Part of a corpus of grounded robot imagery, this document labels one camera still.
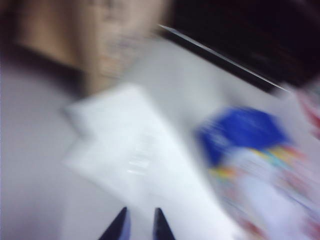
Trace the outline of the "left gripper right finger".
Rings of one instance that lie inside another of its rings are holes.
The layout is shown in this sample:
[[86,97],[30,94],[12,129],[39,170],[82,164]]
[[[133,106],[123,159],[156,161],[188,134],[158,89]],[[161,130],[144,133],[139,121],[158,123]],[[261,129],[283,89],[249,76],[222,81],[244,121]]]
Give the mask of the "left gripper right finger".
[[153,240],[175,240],[175,236],[167,222],[161,208],[157,207],[154,212],[153,221]]

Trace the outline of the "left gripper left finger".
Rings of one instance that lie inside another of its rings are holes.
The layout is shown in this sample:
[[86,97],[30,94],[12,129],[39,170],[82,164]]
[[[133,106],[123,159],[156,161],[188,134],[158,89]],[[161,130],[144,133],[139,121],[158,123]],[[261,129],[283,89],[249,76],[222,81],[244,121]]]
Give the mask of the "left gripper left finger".
[[108,228],[99,237],[99,240],[129,240],[130,239],[130,212],[127,207],[122,208]]

